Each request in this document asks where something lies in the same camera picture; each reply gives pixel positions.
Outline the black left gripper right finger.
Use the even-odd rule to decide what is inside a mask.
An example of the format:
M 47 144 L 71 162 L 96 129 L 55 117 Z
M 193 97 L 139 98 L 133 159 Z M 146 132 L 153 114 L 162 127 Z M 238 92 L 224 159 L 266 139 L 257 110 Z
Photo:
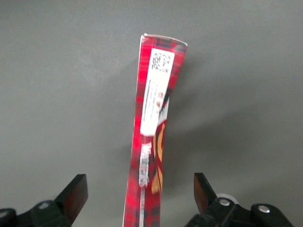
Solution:
M 194 198 L 199 213 L 187 227 L 292 227 L 277 207 L 256 203 L 249 210 L 228 197 L 218 196 L 203 173 L 194 173 Z

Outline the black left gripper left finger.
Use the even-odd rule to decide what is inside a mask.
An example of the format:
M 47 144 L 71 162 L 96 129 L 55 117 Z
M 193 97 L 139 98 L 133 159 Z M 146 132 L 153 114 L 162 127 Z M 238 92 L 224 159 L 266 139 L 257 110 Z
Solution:
M 37 203 L 23 214 L 0 210 L 2 227 L 71 227 L 88 199 L 87 176 L 76 175 L 54 200 Z

